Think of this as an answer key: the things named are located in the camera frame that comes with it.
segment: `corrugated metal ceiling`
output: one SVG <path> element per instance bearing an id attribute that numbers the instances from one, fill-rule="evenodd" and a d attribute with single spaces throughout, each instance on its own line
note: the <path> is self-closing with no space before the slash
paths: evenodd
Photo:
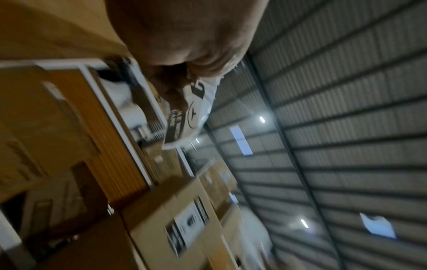
<path id="1" fill-rule="evenodd" d="M 190 155 L 226 160 L 279 256 L 309 270 L 427 269 L 426 33 L 427 0 L 270 1 Z M 290 229 L 300 216 L 310 230 Z"/>

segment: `ceiling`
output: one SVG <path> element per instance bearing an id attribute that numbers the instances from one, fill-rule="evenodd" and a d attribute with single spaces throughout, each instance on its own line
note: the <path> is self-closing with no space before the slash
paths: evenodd
<path id="1" fill-rule="evenodd" d="M 226 161 L 279 257 L 427 269 L 426 33 L 427 0 L 270 1 L 189 154 Z M 360 213 L 397 238 L 370 233 Z"/>

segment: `person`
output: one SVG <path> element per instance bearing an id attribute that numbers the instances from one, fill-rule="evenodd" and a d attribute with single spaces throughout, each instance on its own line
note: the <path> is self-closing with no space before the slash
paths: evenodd
<path id="1" fill-rule="evenodd" d="M 268 0 L 105 0 L 109 20 L 171 108 L 180 89 L 220 77 L 244 57 Z"/>

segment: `ceiling beam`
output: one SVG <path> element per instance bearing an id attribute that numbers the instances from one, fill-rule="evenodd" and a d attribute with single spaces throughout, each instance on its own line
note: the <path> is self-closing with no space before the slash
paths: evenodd
<path id="1" fill-rule="evenodd" d="M 280 139 L 281 139 L 283 145 L 285 146 L 285 149 L 289 155 L 290 161 L 291 161 L 293 167 L 295 168 L 297 176 L 298 176 L 299 180 L 301 181 L 301 184 L 302 184 L 302 186 L 303 186 L 303 188 L 304 188 L 304 190 L 308 196 L 310 205 L 313 208 L 314 212 L 316 213 L 316 216 L 319 219 L 319 222 L 322 226 L 322 229 L 323 229 L 323 231 L 324 231 L 324 233 L 325 233 L 325 235 L 326 235 L 326 237 L 327 237 L 327 239 L 328 239 L 328 241 L 332 247 L 332 251 L 333 251 L 333 253 L 337 259 L 339 269 L 340 270 L 346 270 L 346 264 L 344 262 L 342 255 L 341 255 L 340 250 L 338 249 L 337 243 L 335 242 L 335 240 L 332 236 L 332 233 L 331 233 L 331 231 L 330 231 L 330 229 L 326 223 L 326 219 L 320 210 L 320 206 L 319 206 L 319 204 L 318 204 L 318 202 L 314 196 L 313 190 L 311 189 L 311 187 L 307 181 L 307 178 L 306 178 L 306 176 L 303 172 L 303 169 L 302 169 L 302 167 L 301 167 L 301 165 L 297 159 L 297 156 L 295 155 L 295 153 L 292 149 L 292 146 L 291 146 L 288 138 L 286 137 L 286 134 L 283 132 L 283 126 L 280 123 L 277 115 L 274 113 L 274 108 L 273 108 L 271 99 L 267 94 L 265 85 L 262 82 L 262 79 L 261 79 L 261 77 L 258 73 L 258 70 L 254 64 L 254 61 L 252 60 L 252 57 L 249 53 L 246 54 L 245 61 L 246 61 L 247 67 L 249 69 L 249 72 L 251 73 L 251 75 L 253 76 L 253 78 L 255 80 L 255 84 L 257 85 L 257 88 L 261 94 L 261 97 L 262 97 L 266 107 L 268 108 L 268 110 L 270 112 L 271 120 L 274 122 L 274 125 L 275 125 L 276 129 L 278 130 L 278 134 L 280 136 Z"/>

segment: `fluorescent light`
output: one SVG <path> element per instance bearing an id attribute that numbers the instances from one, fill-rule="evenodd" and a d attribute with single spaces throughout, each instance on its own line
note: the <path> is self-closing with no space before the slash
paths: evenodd
<path id="1" fill-rule="evenodd" d="M 304 225 L 304 227 L 306 227 L 308 229 L 308 225 L 307 225 L 306 221 L 302 219 L 301 222 Z"/>

